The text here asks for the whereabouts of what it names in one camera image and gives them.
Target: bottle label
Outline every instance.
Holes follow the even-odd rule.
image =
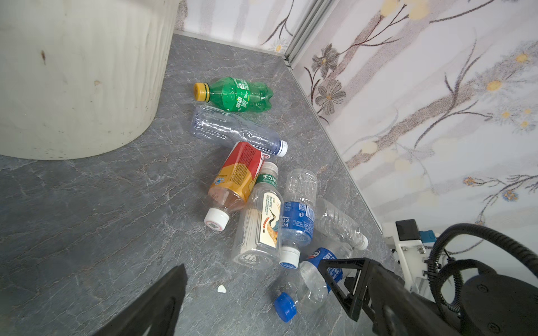
[[[256,183],[265,182],[269,183],[273,187],[277,187],[277,179],[274,178],[273,175],[270,174],[260,174],[258,175],[258,178],[256,179]]]
[[[277,247],[280,205],[280,199],[277,195],[272,192],[264,194],[264,205],[261,209],[261,223],[259,225],[260,242],[274,248]]]
[[[247,106],[249,106],[250,101],[250,88],[249,84],[244,80],[239,80],[237,78],[233,78],[233,81],[236,84],[236,97],[237,97],[237,103],[235,107],[237,108],[237,112],[245,111]]]
[[[309,256],[306,261],[312,263],[316,268],[320,265],[320,261],[327,259],[338,259],[333,252],[329,251],[326,248],[320,247],[315,250],[311,256]],[[344,272],[341,268],[330,267],[327,269],[327,272],[331,275],[335,282],[342,280]],[[331,292],[331,287],[327,284],[327,293]]]
[[[314,234],[314,210],[305,203],[284,203],[282,227],[305,232],[310,239]]]
[[[254,179],[260,171],[262,163],[263,156],[259,150],[248,142],[236,143],[211,188],[209,188],[209,196],[224,204],[224,200],[218,199],[220,193],[212,190],[213,187],[218,186],[235,192],[246,202],[252,192]]]

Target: yellow bottle cap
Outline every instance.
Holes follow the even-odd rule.
[[[209,85],[207,83],[194,83],[194,99],[206,103],[209,101]]]

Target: gray flower print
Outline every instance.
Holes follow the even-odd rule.
[[[338,51],[332,47],[330,43],[325,49],[321,50],[321,57],[314,55],[312,57],[312,71],[321,71],[321,76],[325,78],[329,69],[334,70],[338,65]]]
[[[335,112],[335,104],[342,104],[345,97],[345,92],[341,90],[342,84],[337,80],[329,80],[327,87],[320,85],[317,91],[320,96],[316,98],[316,104],[321,106],[326,115],[331,115]]]

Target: gray marble surface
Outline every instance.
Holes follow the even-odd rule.
[[[288,141],[278,183],[296,167],[317,172],[318,194],[356,219],[364,255],[394,270],[390,251],[282,59],[174,35],[157,116],[138,139],[92,158],[0,157],[0,329],[12,335],[88,335],[173,266],[189,281],[177,335],[362,335],[334,296],[283,323],[273,300],[281,267],[229,260],[238,216],[222,233],[203,224],[204,197],[229,150],[188,132],[194,82],[263,81],[273,109],[244,117]],[[224,285],[227,293],[217,292]]]

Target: sprite bottle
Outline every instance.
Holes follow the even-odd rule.
[[[218,108],[230,112],[263,112],[271,109],[269,99],[273,91],[265,83],[249,83],[233,77],[225,77],[209,85],[194,84],[194,99],[212,102]]]

